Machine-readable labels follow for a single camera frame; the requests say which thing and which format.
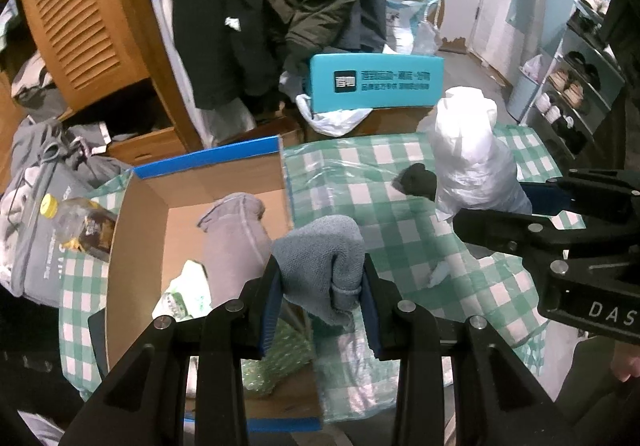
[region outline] bubble wrap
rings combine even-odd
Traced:
[[[242,360],[242,385],[257,396],[270,394],[279,381],[311,361],[311,342],[278,320],[273,344],[261,361]]]

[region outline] white plastic wrap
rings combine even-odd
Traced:
[[[393,51],[385,46],[386,54]],[[308,122],[318,134],[325,136],[341,137],[353,130],[358,124],[371,113],[371,108],[356,108],[355,110],[336,110],[325,112],[324,114],[313,114],[309,108],[311,98],[302,93],[302,78],[292,76],[284,71],[280,75],[280,92],[283,92],[296,102],[298,110],[305,121]]]
[[[433,56],[440,47],[442,47],[440,31],[433,23],[422,20],[416,29],[412,54]]]
[[[496,117],[494,100],[481,90],[454,87],[438,102],[435,119],[422,124],[435,159],[438,220],[462,208],[531,213],[513,154],[492,132]]]
[[[542,68],[542,54],[534,56],[528,60],[521,68],[522,73],[534,80],[536,83],[540,83],[540,69]]]

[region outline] wooden louvered door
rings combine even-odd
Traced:
[[[149,76],[120,0],[22,0],[33,39],[77,112]]]

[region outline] gray towel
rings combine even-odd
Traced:
[[[260,220],[262,201],[248,193],[219,200],[200,219],[207,233],[202,263],[213,308],[238,298],[245,282],[260,278],[271,256],[271,239]]]
[[[287,300],[329,325],[353,328],[365,247],[356,222],[329,215],[273,243]]]

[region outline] green checkered cloth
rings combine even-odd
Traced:
[[[88,196],[117,214],[129,177],[130,171],[124,172]],[[69,250],[65,253],[58,316],[60,360],[65,377],[85,400],[100,384],[87,318],[107,305],[108,271],[107,262],[88,254]]]
[[[498,124],[494,133],[513,152],[519,180],[544,182],[562,175],[532,129]],[[284,156],[297,227],[325,215],[353,217],[378,274],[395,282],[404,298],[451,320],[484,315],[538,373],[546,320],[536,309],[538,295],[522,260],[498,252],[474,259],[450,224],[437,220],[433,202],[391,186],[414,162],[434,169],[425,135],[324,140],[287,148]],[[558,228],[583,227],[575,214],[563,212],[552,220]],[[450,275],[427,288],[431,271],[443,260]],[[353,333],[314,319],[314,366],[327,422],[364,418],[395,402],[398,364],[373,357],[362,314],[354,316]]]

